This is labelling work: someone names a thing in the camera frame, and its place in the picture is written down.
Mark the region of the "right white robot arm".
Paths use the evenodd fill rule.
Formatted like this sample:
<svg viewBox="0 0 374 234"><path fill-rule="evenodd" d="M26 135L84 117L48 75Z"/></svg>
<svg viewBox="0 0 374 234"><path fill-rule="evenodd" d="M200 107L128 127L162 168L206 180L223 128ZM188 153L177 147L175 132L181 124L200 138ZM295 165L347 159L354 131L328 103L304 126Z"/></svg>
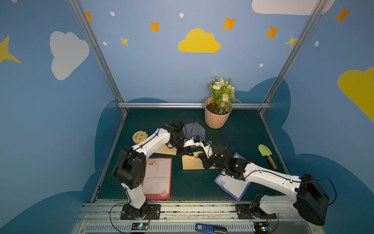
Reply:
<svg viewBox="0 0 374 234"><path fill-rule="evenodd" d="M325 224L330 198L313 176L287 175L260 167L245 159L235 158L222 145L209 145L198 157L205 169L213 166L232 179L257 183L282 194L280 197L264 195L254 200L254 210L267 215L299 214L312 224Z"/></svg>

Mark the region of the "small yellow envelope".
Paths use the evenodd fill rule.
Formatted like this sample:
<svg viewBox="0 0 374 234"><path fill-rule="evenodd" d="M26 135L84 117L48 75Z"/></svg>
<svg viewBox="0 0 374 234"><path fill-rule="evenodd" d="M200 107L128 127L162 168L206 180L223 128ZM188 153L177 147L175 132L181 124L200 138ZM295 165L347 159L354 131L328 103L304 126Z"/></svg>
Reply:
<svg viewBox="0 0 374 234"><path fill-rule="evenodd" d="M203 151L194 152L193 156L198 156L199 154L205 154ZM193 160L193 156L184 155L182 156L182 167L183 170L202 170L203 162L201 160Z"/></svg>

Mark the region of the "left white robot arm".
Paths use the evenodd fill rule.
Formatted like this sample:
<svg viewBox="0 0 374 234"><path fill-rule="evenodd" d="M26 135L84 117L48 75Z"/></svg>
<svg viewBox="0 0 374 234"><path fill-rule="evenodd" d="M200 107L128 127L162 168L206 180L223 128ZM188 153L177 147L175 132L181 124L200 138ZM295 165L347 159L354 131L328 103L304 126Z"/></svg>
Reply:
<svg viewBox="0 0 374 234"><path fill-rule="evenodd" d="M136 218L143 218L147 212L148 201L143 193L142 183L149 157L166 144L174 147L178 156L193 156L191 147L184 145L187 138L179 136L183 127L184 124L179 119L173 120L170 124L163 123L141 143L132 147L125 146L120 150L112 176L121 183L128 196L125 207Z"/></svg>

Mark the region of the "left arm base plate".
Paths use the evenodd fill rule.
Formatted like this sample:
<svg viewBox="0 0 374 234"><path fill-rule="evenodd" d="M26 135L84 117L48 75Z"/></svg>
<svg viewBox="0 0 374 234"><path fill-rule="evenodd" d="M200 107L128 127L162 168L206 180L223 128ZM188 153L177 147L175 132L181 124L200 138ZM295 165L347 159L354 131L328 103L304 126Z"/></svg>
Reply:
<svg viewBox="0 0 374 234"><path fill-rule="evenodd" d="M135 209L129 204L123 206L121 220L159 220L161 214L160 204L144 204L140 209Z"/></svg>

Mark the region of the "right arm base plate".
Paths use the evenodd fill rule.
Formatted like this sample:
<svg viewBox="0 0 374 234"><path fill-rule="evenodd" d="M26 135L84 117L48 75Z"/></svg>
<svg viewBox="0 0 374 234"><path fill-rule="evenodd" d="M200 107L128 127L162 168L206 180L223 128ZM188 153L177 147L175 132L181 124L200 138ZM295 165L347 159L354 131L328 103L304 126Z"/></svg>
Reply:
<svg viewBox="0 0 374 234"><path fill-rule="evenodd" d="M256 204L238 203L235 209L238 219L277 219L276 214L267 214Z"/></svg>

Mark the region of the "blue floral letter paper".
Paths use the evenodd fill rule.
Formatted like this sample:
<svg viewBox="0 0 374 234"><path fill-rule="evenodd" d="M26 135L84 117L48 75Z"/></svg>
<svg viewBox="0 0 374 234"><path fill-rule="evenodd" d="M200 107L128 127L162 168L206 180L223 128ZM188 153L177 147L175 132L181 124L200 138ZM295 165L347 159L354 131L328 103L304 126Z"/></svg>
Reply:
<svg viewBox="0 0 374 234"><path fill-rule="evenodd" d="M240 201L246 192L250 182L234 179L224 171L215 178L214 182L236 201Z"/></svg>

